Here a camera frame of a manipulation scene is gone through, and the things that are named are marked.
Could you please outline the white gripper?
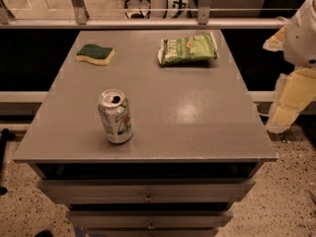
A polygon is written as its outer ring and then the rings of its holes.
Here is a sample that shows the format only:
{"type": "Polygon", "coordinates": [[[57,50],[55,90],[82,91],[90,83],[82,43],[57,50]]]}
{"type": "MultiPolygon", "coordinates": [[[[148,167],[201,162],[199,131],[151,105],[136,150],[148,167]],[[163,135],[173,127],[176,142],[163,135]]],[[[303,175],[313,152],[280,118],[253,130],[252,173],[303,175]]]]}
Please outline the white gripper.
{"type": "Polygon", "coordinates": [[[283,51],[287,62],[301,66],[276,80],[266,128],[271,133],[283,133],[316,98],[315,0],[305,0],[287,26],[265,41],[263,49],[283,51]]]}

